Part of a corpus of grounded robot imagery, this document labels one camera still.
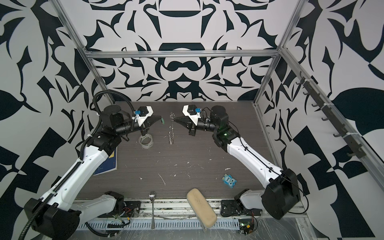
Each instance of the clear tape roll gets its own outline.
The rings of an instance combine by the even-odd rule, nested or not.
[[[143,144],[142,142],[143,142],[143,140],[145,140],[146,138],[150,138],[151,141],[150,141],[148,144]],[[140,143],[141,147],[144,148],[144,149],[148,149],[148,148],[152,147],[152,146],[153,146],[153,137],[152,137],[152,135],[150,135],[149,133],[147,133],[147,134],[145,134],[144,136],[140,136],[140,137],[139,137],[139,143]]]

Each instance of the dark wooden table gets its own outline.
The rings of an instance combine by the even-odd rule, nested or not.
[[[125,102],[118,104],[130,113]],[[78,199],[94,199],[110,190],[126,198],[146,199],[152,190],[156,191],[157,198],[186,198],[192,188],[198,188],[205,197],[225,198],[234,197],[245,188],[263,189],[257,178],[240,161],[216,146],[211,132],[197,131],[193,137],[188,135],[186,128],[174,123],[174,144],[170,145],[168,139],[171,112],[178,117],[183,115],[183,105],[195,104],[200,108],[222,105],[227,110],[229,120],[238,127],[247,143],[271,161],[251,102],[132,104],[135,109],[152,106],[154,115],[162,115],[165,125],[158,121],[149,130],[154,139],[150,149],[143,149],[138,143],[140,132],[129,134],[130,141],[123,140],[118,146],[118,169],[92,176],[78,194]],[[237,180],[232,189],[222,181],[225,173]]]

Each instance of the metal spoon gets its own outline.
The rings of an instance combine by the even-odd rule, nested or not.
[[[149,193],[149,200],[152,202],[152,224],[151,224],[152,229],[155,229],[155,215],[153,210],[153,202],[155,201],[155,199],[156,199],[156,193],[155,191],[151,191]]]

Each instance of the blue owl toy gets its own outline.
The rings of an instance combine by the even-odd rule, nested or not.
[[[237,182],[236,179],[232,178],[231,175],[225,174],[223,177],[223,182],[228,185],[230,188],[233,188],[235,183]]]

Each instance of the robotic arm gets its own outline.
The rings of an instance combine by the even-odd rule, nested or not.
[[[300,201],[297,176],[290,170],[282,170],[266,160],[229,126],[229,117],[223,106],[214,106],[210,116],[202,116],[202,109],[195,105],[183,107],[184,116],[173,121],[189,130],[195,136],[196,130],[213,132],[212,138],[218,147],[237,158],[261,182],[265,188],[261,202],[265,210],[276,219],[281,219],[296,203]]]
[[[111,90],[108,90],[108,93],[116,94]],[[73,201],[93,172],[112,154],[122,138],[129,141],[127,135],[135,131],[141,131],[144,136],[152,124],[162,119],[161,116],[152,116],[153,110],[150,106],[142,106],[134,111],[132,104],[130,102],[128,104],[132,109],[132,118],[129,113],[122,111],[119,105],[110,105],[101,112],[97,103],[95,104],[100,118],[93,136],[89,136],[83,143],[80,157],[64,177],[40,199],[31,198],[25,204],[24,210],[28,222],[19,240],[24,239],[30,226],[55,240],[65,240],[73,234],[79,224],[104,213],[111,212],[113,215],[122,213],[124,196],[115,192],[107,192],[83,204],[76,205]]]

